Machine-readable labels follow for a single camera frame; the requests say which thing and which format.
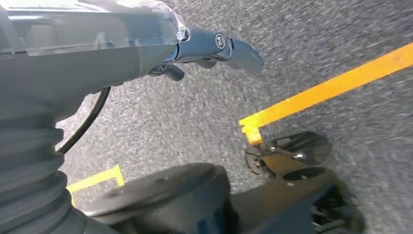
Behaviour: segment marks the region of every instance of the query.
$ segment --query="black cable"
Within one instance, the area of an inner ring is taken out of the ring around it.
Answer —
[[[69,137],[69,139],[60,146],[56,152],[59,153],[67,153],[75,144],[79,141],[80,138],[85,134],[85,132],[89,129],[92,125],[96,117],[102,111],[103,106],[105,105],[106,100],[108,99],[109,92],[111,91],[110,87],[105,88],[102,90],[97,97],[97,100],[90,111],[89,115],[86,117],[85,121],[76,129],[75,133]]]

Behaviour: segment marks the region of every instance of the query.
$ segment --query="transparent plastic cover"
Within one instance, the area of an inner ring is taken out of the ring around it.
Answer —
[[[167,45],[185,37],[182,17],[162,1],[0,0],[0,6],[11,53]]]

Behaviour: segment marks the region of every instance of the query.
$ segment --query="asphalt floor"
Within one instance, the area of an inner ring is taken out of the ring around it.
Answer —
[[[244,163],[238,121],[413,42],[410,0],[166,1],[187,25],[217,29],[263,57],[257,77],[219,64],[182,66],[181,82],[145,77],[115,87],[101,115],[66,154],[73,184],[119,165],[125,181],[186,162],[225,166],[233,192],[262,183]],[[70,135],[91,109],[58,124]],[[326,135],[329,166],[349,180],[369,233],[413,233],[413,67],[260,129],[263,138],[301,131]],[[115,180],[74,193],[84,207]]]

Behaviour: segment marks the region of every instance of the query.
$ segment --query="yellow line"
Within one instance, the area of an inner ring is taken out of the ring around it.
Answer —
[[[96,185],[98,183],[110,180],[110,179],[116,179],[116,182],[119,187],[122,187],[125,185],[125,181],[123,180],[122,173],[120,171],[119,165],[114,166],[113,168],[106,170],[104,172],[98,173],[96,175],[93,175],[89,178],[83,179],[77,183],[71,184],[66,187],[66,189],[70,192],[72,195],[72,205],[75,206],[75,199],[73,193],[80,191],[82,189],[89,188],[93,185]]]
[[[116,166],[114,167],[114,170],[115,170],[114,176],[115,176],[115,178],[116,178],[117,185],[118,185],[119,187],[124,186],[124,185],[125,185],[125,181],[123,180],[123,176],[122,176],[122,173],[120,172],[120,167],[119,167],[119,165],[116,165]]]
[[[260,127],[412,65],[413,43],[241,119],[239,124],[251,144],[262,142]]]

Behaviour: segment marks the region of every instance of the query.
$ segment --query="caster wheel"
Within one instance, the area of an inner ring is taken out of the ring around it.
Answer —
[[[260,156],[264,154],[260,145],[253,145],[245,150],[245,162],[248,169],[256,174],[261,175],[263,173],[263,161],[260,160]]]
[[[309,165],[320,165],[330,155],[330,141],[317,133],[302,132],[291,136],[275,139],[272,147],[294,153],[293,158]]]
[[[312,208],[315,233],[362,234],[366,220],[357,198],[343,181],[338,181]]]

